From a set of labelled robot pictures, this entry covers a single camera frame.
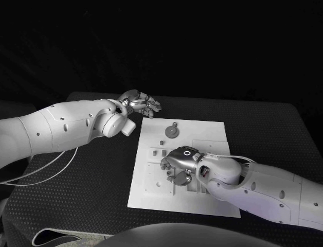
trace black background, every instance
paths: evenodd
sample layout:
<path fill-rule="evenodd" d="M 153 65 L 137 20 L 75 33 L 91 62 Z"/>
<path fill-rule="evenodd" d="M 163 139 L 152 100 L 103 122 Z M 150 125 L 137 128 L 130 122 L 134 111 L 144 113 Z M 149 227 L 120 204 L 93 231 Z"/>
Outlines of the black background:
<path fill-rule="evenodd" d="M 130 89 L 289 102 L 323 156 L 323 1 L 0 1 L 0 100 Z"/>

